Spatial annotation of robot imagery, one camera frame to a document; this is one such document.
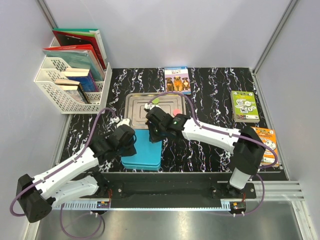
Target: green circle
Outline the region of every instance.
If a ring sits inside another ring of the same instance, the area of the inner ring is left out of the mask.
[[[153,100],[152,100],[152,103],[153,103],[153,104],[158,104],[158,103],[159,103],[159,98],[153,99]]]

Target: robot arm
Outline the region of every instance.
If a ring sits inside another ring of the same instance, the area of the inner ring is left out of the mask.
[[[230,161],[235,169],[229,184],[237,190],[243,189],[251,176],[257,174],[265,148],[233,136],[233,134],[242,135],[262,143],[251,127],[246,126],[242,130],[227,129],[203,122],[200,122],[199,126],[186,115],[177,114],[172,117],[160,107],[148,109],[146,105],[145,110],[150,142],[155,143],[168,137],[182,138],[207,143],[230,152],[232,154]],[[228,134],[220,134],[208,129]]]
[[[28,186],[40,181],[18,199],[29,222],[34,223],[43,219],[53,207],[67,201],[90,195],[103,196],[108,190],[108,182],[99,172],[77,181],[70,180],[86,170],[103,164],[107,159],[136,154],[134,136],[135,131],[127,125],[127,119],[124,119],[118,123],[114,132],[93,139],[77,160],[75,158],[83,149],[33,178],[28,174],[20,177],[17,195]]]

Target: pink circle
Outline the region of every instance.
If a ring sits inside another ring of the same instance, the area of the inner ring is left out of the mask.
[[[181,110],[178,108],[173,110],[173,116],[176,116],[177,114],[181,114]]]

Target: black and white marble pattern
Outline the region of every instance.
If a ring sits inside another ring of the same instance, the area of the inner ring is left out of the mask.
[[[201,122],[224,128],[239,128],[245,123],[235,122],[232,113],[231,91],[254,92],[260,115],[259,123],[250,126],[266,128],[266,120],[257,97],[257,91],[249,68],[189,68],[192,93],[190,99]],[[129,93],[164,92],[163,68],[113,69],[107,107],[124,117],[125,100]],[[114,129],[110,113],[102,115],[95,130],[96,135]],[[65,160],[84,147],[95,115],[75,114],[65,141],[61,160]],[[159,172],[228,172],[230,153],[197,141],[167,139],[162,144]],[[111,159],[100,166],[102,172],[135,172],[127,170],[121,159]]]

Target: dark blue book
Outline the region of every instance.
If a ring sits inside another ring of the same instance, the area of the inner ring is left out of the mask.
[[[87,93],[99,92],[97,84],[89,69],[68,67],[62,73],[68,79],[80,82],[85,92]]]

